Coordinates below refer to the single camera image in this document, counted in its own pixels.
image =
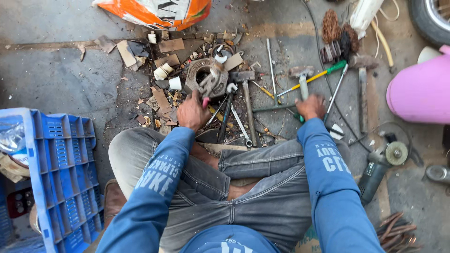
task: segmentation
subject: gray floor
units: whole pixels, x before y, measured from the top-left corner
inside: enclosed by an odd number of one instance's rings
[[[244,36],[239,49],[245,51],[243,58],[249,64],[260,62],[262,68],[256,67],[256,70],[266,75],[258,82],[270,91],[273,89],[265,43],[267,37],[270,38],[272,57],[276,61],[274,70],[282,87],[277,87],[278,92],[297,84],[296,80],[286,76],[287,69],[312,65],[317,71],[321,70],[314,26],[300,0],[249,2],[249,13],[246,13],[243,11],[244,0],[214,0],[210,16],[196,27],[199,32],[229,32],[236,29],[243,32],[242,25],[245,24],[249,34]],[[225,6],[230,3],[232,8],[228,10]],[[375,127],[387,120],[400,123],[412,135],[414,147],[421,154],[425,167],[445,164],[441,147],[442,126],[406,123],[392,115],[386,104],[386,88],[390,80],[400,70],[415,64],[420,50],[428,45],[412,27],[406,3],[406,0],[399,1],[398,21],[389,22],[379,15],[379,26],[391,46],[396,71],[394,74],[389,73],[386,55],[380,46],[381,65],[375,70],[377,77],[371,75],[373,85],[369,90],[370,125]],[[310,5],[319,29],[327,9],[336,10],[340,21],[348,18],[349,5],[351,10],[349,1],[311,1]],[[384,3],[383,8],[391,16],[396,11],[390,1]],[[135,121],[129,121],[128,118],[132,111],[137,111],[137,99],[149,93],[148,69],[142,68],[136,73],[129,69],[122,70],[117,50],[107,55],[100,50],[88,49],[85,59],[80,63],[80,51],[76,48],[49,50],[36,45],[34,49],[28,50],[5,50],[4,46],[89,41],[103,34],[112,39],[140,37],[142,34],[138,29],[136,33],[126,31],[121,19],[91,7],[90,0],[78,0],[76,4],[70,2],[70,5],[47,0],[39,3],[20,0],[14,3],[2,2],[0,9],[0,21],[3,24],[0,27],[0,108],[29,107],[38,108],[44,113],[70,113],[95,118],[98,139],[95,158],[100,184],[104,185],[114,177],[108,160],[108,144],[120,131],[137,126]],[[186,32],[189,31],[193,32],[195,28],[187,29]],[[376,46],[374,32],[369,28],[361,51],[374,55]],[[121,80],[123,76],[127,76],[129,81]],[[334,89],[339,73],[333,73],[329,78]],[[357,84],[357,72],[349,71],[336,105],[351,127],[359,132]],[[330,96],[323,78],[309,84],[309,89],[310,92]],[[271,99],[255,85],[250,84],[250,90],[253,107],[272,105]],[[299,94],[299,90],[291,92],[284,96],[283,101],[292,103]],[[242,104],[240,95],[236,97],[237,104]],[[144,115],[151,112],[144,105],[139,107],[139,111]],[[272,133],[286,139],[295,138],[296,130],[301,126],[282,110],[257,113],[255,117]],[[346,133],[345,141],[355,139],[335,109],[329,122],[342,126]],[[405,135],[394,126],[385,126],[382,130],[393,131],[399,139],[407,142]],[[371,140],[376,141],[375,147],[381,144],[376,135],[364,142],[368,146]],[[358,180],[367,164],[367,152],[358,144],[352,146],[351,150],[350,167]],[[404,211],[406,218],[418,225],[416,235],[419,242],[425,244],[424,252],[446,252],[448,250],[445,249],[450,248],[450,229],[445,227],[449,222],[449,199],[444,193],[445,186],[423,180],[423,174],[424,167],[417,167],[411,161],[392,169],[387,175],[387,184],[380,187],[366,211],[374,224],[389,213]]]

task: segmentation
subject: hammer head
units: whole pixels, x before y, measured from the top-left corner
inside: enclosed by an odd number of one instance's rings
[[[377,60],[368,55],[361,55],[361,56],[353,55],[350,58],[350,62],[348,65],[351,68],[374,69],[378,67],[378,62]]]
[[[311,77],[313,75],[314,75],[313,66],[293,67],[289,69],[289,77],[299,78],[301,76]]]

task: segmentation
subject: tire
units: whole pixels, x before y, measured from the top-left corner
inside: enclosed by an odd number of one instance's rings
[[[409,16],[419,34],[437,46],[450,45],[450,31],[439,26],[427,11],[427,0],[409,0]]]

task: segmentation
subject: jeans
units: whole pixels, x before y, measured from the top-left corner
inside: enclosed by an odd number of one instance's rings
[[[132,128],[109,146],[114,175],[128,199],[143,169],[164,139],[160,133]],[[346,162],[348,146],[337,141]],[[230,180],[263,177],[246,194],[227,201]],[[178,252],[197,233],[235,224],[263,234],[283,253],[291,252],[311,226],[311,201],[303,148],[297,140],[254,151],[222,150],[219,169],[190,156],[171,205],[160,247]]]

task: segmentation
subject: blue long sleeve shirt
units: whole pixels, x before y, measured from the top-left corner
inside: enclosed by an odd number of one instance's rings
[[[158,252],[168,208],[194,138],[191,129],[176,127],[161,142],[127,203],[105,231],[98,253]],[[300,128],[297,138],[304,149],[312,221],[322,251],[384,252],[361,205],[358,187],[322,121],[310,119]],[[221,225],[195,235],[181,252],[279,253],[279,250],[253,229]]]

